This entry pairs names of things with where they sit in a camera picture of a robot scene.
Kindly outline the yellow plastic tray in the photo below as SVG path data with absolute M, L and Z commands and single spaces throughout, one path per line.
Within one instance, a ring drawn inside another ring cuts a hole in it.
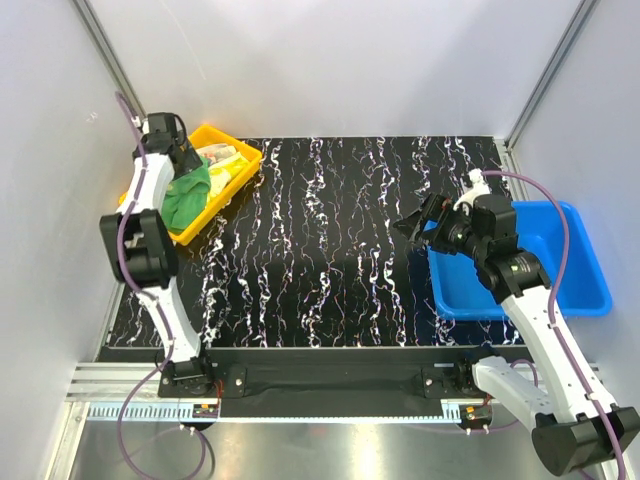
M 114 253 L 136 236 L 160 249 L 188 244 L 260 167 L 255 148 L 207 124 L 189 135 L 173 113 L 134 116 L 130 127 L 134 174 L 116 213 L 100 220 Z

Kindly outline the yellow patterned towel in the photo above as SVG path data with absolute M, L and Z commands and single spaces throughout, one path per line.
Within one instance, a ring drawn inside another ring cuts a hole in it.
M 213 202 L 248 165 L 249 161 L 241 153 L 236 153 L 226 160 L 212 163 L 208 167 L 210 189 L 207 203 Z

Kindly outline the green microfibre towel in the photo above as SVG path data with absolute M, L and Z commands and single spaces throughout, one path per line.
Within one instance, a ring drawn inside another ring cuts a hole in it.
M 167 229 L 181 234 L 200 215 L 208 203 L 211 188 L 208 162 L 199 156 L 201 165 L 173 180 L 165 194 L 161 217 Z

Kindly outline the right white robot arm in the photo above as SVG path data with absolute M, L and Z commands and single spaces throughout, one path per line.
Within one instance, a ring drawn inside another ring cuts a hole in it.
M 523 335 L 539 389 L 491 350 L 476 349 L 454 367 L 466 396 L 498 400 L 530 432 L 534 450 L 555 476 L 615 463 L 626 478 L 625 449 L 639 433 L 639 414 L 621 407 L 586 361 L 552 297 L 553 285 L 536 255 L 519 245 L 509 199 L 484 194 L 455 208 L 431 194 L 420 209 L 395 222 L 409 241 L 471 259 L 482 286 Z

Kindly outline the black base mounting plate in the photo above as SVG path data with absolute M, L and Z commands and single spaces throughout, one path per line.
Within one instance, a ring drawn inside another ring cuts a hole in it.
M 494 351 L 490 346 L 211 349 L 205 368 L 167 368 L 158 394 L 220 400 L 224 419 L 428 422 L 443 415 L 444 400 L 480 398 L 462 380 L 462 364 Z

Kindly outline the white red printed towel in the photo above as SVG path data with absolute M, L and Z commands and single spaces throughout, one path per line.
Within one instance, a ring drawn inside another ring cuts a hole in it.
M 226 160 L 237 153 L 233 145 L 217 143 L 198 148 L 196 152 L 210 163 Z

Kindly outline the blue plastic bin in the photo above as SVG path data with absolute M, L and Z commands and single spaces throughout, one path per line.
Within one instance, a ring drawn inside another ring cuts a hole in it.
M 551 280 L 560 267 L 564 230 L 548 201 L 515 201 L 518 245 L 541 261 Z M 569 228 L 569 256 L 557 296 L 566 317 L 601 317 L 613 306 L 598 259 L 578 210 L 561 204 Z M 501 306 L 479 282 L 471 259 L 427 252 L 437 314 L 445 320 L 503 321 Z

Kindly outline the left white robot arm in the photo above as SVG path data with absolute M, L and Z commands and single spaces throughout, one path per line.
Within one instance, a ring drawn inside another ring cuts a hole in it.
M 129 286 L 160 335 L 164 394 L 203 396 L 216 372 L 178 292 L 179 260 L 161 217 L 170 183 L 197 168 L 197 154 L 176 114 L 151 113 L 132 126 L 133 177 L 117 211 L 100 218 L 100 233 L 114 277 Z

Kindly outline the aluminium frame rail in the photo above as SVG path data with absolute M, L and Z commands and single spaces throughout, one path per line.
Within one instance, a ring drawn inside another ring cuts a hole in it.
M 545 387 L 540 374 L 531 373 L 524 366 L 511 368 L 539 389 Z M 82 364 L 77 367 L 67 398 L 70 401 L 84 401 L 89 405 L 89 417 L 92 420 L 115 421 L 164 421 L 185 423 L 327 423 L 327 424 L 461 424 L 466 414 L 465 406 L 478 407 L 487 397 L 480 393 L 478 399 L 444 400 L 441 405 L 444 413 L 428 422 L 375 422 L 371 419 L 354 422 L 320 422 L 311 420 L 302 422 L 250 421 L 245 418 L 224 419 L 221 416 L 220 400 L 171 399 L 158 394 L 161 373 L 152 372 L 146 364 L 98 363 Z

